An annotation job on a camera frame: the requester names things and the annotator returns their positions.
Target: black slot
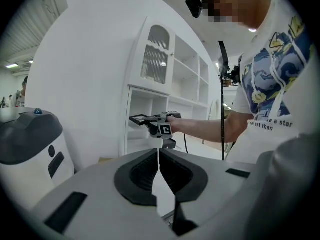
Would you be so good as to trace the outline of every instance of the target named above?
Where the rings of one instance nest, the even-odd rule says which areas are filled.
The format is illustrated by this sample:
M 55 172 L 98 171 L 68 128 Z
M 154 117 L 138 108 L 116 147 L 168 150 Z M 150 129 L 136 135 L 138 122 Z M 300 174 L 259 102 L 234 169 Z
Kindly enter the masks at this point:
M 244 170 L 238 170 L 238 169 L 228 169 L 226 173 L 239 176 L 241 178 L 246 178 L 246 179 L 249 178 L 250 176 L 250 172 L 244 171 Z
M 158 172 L 158 150 L 141 151 L 140 157 L 122 165 L 114 175 L 117 191 L 132 204 L 157 206 L 152 187 Z
M 56 157 L 51 161 L 51 163 L 48 166 L 51 179 L 55 176 L 56 171 L 58 170 L 59 166 L 64 160 L 65 160 L 64 154 L 62 154 L 62 152 L 59 152 L 56 155 Z
M 200 166 L 177 155 L 174 150 L 160 149 L 160 171 L 178 202 L 198 199 L 208 184 L 208 175 Z
M 88 195 L 73 192 L 44 222 L 49 228 L 62 234 L 76 215 Z

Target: shelving unit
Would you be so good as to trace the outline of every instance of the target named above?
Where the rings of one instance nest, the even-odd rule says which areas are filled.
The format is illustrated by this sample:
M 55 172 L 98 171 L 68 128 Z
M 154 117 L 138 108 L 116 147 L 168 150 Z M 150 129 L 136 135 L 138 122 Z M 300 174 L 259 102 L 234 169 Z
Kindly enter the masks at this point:
M 198 54 L 177 35 L 175 37 L 174 57 L 188 68 L 192 69 L 196 74 L 199 74 Z
M 209 66 L 172 30 L 148 17 L 129 65 L 121 155 L 159 149 L 163 145 L 161 138 L 150 137 L 148 128 L 134 124 L 130 116 L 152 116 L 167 111 L 179 112 L 184 119 L 208 119 Z
M 209 83 L 209 66 L 204 60 L 200 57 L 200 77 Z
M 197 102 L 199 76 L 189 67 L 174 60 L 172 92 L 174 96 Z
M 201 104 L 208 104 L 208 98 L 209 98 L 209 84 L 200 78 L 199 83 L 199 102 Z

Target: blue button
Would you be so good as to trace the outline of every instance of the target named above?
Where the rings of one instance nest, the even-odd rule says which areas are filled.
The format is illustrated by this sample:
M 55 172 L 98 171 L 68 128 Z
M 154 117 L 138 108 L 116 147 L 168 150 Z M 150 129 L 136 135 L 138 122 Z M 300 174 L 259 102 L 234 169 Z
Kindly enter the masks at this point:
M 35 113 L 36 115 L 42 115 L 42 110 L 41 110 L 41 108 L 36 108 L 36 109 L 34 110 L 34 113 Z

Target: hand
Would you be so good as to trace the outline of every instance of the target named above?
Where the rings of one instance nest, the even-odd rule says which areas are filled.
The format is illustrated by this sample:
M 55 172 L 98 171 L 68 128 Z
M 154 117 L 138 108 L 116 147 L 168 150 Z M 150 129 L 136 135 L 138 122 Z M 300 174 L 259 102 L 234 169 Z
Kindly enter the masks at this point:
M 175 134 L 177 132 L 179 132 L 179 123 L 180 123 L 180 118 L 176 118 L 173 116 L 168 116 L 167 117 L 167 121 L 169 123 L 171 123 L 171 130 L 172 130 L 172 134 Z

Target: curved white wall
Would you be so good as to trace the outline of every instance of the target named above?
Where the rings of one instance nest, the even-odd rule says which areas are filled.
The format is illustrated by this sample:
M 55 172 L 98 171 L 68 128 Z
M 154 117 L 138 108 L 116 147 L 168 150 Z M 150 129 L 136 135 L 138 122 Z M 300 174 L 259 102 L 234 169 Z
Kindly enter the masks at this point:
M 44 37 L 26 96 L 26 106 L 58 116 L 77 169 L 97 163 L 99 157 L 119 156 L 123 82 L 147 16 L 170 27 L 200 54 L 212 72 L 209 98 L 220 97 L 218 75 L 205 47 L 162 0 L 80 0 Z

